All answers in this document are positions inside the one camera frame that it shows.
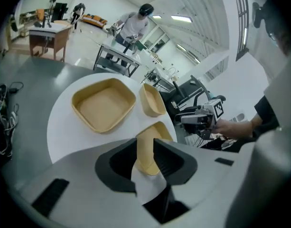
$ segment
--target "wooden desk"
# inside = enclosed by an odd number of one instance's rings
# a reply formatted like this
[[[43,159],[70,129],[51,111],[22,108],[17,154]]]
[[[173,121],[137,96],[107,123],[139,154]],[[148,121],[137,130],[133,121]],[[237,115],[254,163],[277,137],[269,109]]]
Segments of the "wooden desk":
[[[70,26],[72,27],[73,25],[65,20],[55,20],[54,21],[55,24],[61,24],[61,25],[66,25],[66,26]]]
[[[63,24],[50,23],[51,28],[45,25],[44,28],[35,26],[29,27],[29,49],[33,56],[33,48],[36,46],[42,47],[42,54],[44,54],[44,47],[52,48],[54,50],[53,59],[56,60],[56,53],[63,48],[63,57],[65,59],[66,43],[70,27]]]

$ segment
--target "black cable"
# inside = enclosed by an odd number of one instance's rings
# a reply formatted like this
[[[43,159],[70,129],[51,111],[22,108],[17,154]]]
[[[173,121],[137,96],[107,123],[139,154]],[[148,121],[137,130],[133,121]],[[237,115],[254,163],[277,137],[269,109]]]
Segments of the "black cable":
[[[18,114],[18,111],[19,111],[19,104],[18,103],[14,104],[13,111],[14,111],[15,114]]]
[[[194,143],[194,145],[193,145],[193,146],[195,146],[195,145],[196,145],[196,143],[197,143],[197,141],[199,140],[199,138],[200,138],[200,136],[197,138],[197,140],[195,141],[195,143]]]
[[[13,85],[13,84],[19,84],[21,87],[20,87],[20,88],[16,88],[16,87],[12,88],[12,85]],[[10,93],[10,94],[15,94],[15,93],[17,93],[19,90],[21,90],[23,87],[24,87],[24,84],[23,84],[23,82],[21,82],[21,81],[12,82],[11,85],[10,85],[10,87],[9,87],[9,93]]]
[[[197,145],[197,148],[203,143],[204,139]]]
[[[212,149],[212,148],[209,148],[209,150],[219,150],[221,149],[222,147],[218,147],[218,148],[215,148],[215,149]]]

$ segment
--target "hand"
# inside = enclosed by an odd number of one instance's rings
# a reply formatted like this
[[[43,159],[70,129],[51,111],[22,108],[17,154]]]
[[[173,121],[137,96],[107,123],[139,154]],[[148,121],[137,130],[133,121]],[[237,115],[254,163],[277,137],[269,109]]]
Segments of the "hand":
[[[109,28],[109,31],[113,33],[113,35],[117,32],[117,27],[112,25],[110,28]]]
[[[127,37],[127,39],[130,39],[130,43],[131,43],[131,44],[134,43],[134,42],[136,42],[136,41],[137,41],[137,38],[138,38],[138,37],[136,37],[136,36],[128,36],[128,37]]]
[[[216,125],[212,129],[212,133],[226,133],[229,131],[230,126],[231,126],[230,121],[219,119],[216,123]]]

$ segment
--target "black cap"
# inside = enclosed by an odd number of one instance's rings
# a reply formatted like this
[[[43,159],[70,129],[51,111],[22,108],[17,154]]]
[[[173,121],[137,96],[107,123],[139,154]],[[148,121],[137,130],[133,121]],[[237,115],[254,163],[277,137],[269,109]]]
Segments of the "black cap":
[[[140,9],[139,9],[139,13],[142,16],[148,16],[150,15],[152,12],[154,11],[154,7],[148,3],[143,4]]]

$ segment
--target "cardboard tray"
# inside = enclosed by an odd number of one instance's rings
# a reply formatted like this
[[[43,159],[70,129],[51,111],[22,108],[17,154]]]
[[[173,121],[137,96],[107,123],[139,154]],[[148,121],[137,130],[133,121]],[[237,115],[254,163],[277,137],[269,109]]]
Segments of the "cardboard tray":
[[[159,168],[154,161],[154,138],[172,141],[168,129],[162,122],[157,122],[137,136],[137,160],[135,166],[138,170],[147,175],[157,175]]]
[[[143,111],[147,116],[157,117],[166,113],[162,97],[155,87],[143,84],[139,95]]]
[[[134,93],[116,78],[89,85],[76,92],[72,98],[76,114],[97,133],[115,127],[135,103]]]

